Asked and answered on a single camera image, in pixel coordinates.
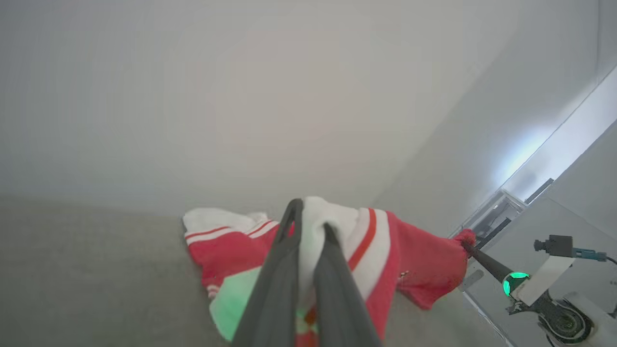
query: gray floor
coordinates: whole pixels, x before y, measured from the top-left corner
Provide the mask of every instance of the gray floor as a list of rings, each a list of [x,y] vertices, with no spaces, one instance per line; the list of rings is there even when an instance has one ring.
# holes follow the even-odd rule
[[[180,219],[0,198],[1,346],[226,346]],[[388,346],[503,346],[459,292],[397,295]]]

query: red and white cloth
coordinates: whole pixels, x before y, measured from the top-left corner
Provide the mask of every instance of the red and white cloth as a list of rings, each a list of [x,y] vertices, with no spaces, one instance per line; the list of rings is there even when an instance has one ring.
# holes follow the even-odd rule
[[[400,221],[390,212],[352,209],[317,197],[303,200],[296,323],[299,346],[314,345],[317,340],[312,283],[325,240],[325,223],[336,232],[382,338],[397,286],[419,307],[429,309],[465,275],[467,256],[460,240],[436,237]],[[278,222],[267,219],[265,214],[239,215],[219,209],[195,209],[183,220],[189,252],[202,267],[202,283],[213,298],[210,312],[219,332],[230,340],[242,305],[250,296],[254,284],[250,282],[256,279],[251,274],[257,274],[263,264]],[[467,239],[473,238],[473,234],[465,235]]]

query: white wall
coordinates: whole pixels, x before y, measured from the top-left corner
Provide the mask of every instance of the white wall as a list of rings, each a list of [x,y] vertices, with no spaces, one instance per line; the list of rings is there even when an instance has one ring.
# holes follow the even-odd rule
[[[528,7],[3,1],[0,193],[170,215],[366,206]]]
[[[503,185],[524,201],[549,178],[559,177],[617,119],[617,70]]]
[[[574,247],[594,249],[617,256],[617,123],[614,123],[529,209],[516,218],[486,253],[513,270],[533,274],[548,259],[535,252],[534,240],[549,235],[568,235]],[[477,262],[468,273],[482,269]],[[577,260],[553,286],[559,298],[578,291],[606,312],[617,303],[617,268],[610,262]],[[545,346],[544,333],[537,328],[534,314],[508,316],[509,306],[501,284],[490,275],[476,282],[469,293],[487,315],[519,347]]]
[[[600,27],[598,33],[598,82],[617,64],[617,1],[600,0]]]
[[[602,42],[617,37],[611,30]],[[593,90],[604,71],[597,43],[598,2],[537,2],[373,205],[434,234],[454,232]],[[615,62],[611,50],[601,52],[603,64]]]

